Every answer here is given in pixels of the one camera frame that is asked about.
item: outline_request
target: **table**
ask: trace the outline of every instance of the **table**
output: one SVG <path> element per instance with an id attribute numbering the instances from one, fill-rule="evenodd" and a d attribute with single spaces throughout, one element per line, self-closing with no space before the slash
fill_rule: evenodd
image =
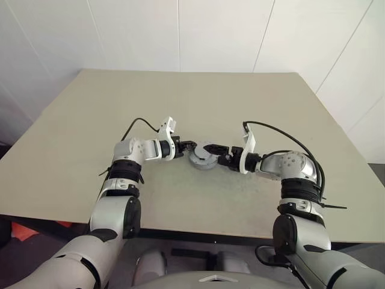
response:
<path id="1" fill-rule="evenodd" d="M 87 223 L 113 148 L 135 117 L 177 120 L 182 140 L 242 146 L 242 121 L 277 126 L 322 164 L 332 241 L 384 242 L 384 187 L 296 73 L 174 73 L 83 70 L 0 161 L 0 214 Z M 253 126 L 256 152 L 297 149 Z M 131 135 L 153 138 L 137 123 Z M 280 183 L 187 158 L 147 163 L 143 228 L 271 238 Z"/>

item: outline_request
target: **white wall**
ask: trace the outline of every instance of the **white wall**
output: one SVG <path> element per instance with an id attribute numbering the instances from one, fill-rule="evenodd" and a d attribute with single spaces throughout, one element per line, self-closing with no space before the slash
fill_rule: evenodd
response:
<path id="1" fill-rule="evenodd" d="M 0 0 L 0 141 L 83 67 L 294 71 L 385 163 L 384 19 L 384 0 Z"/>

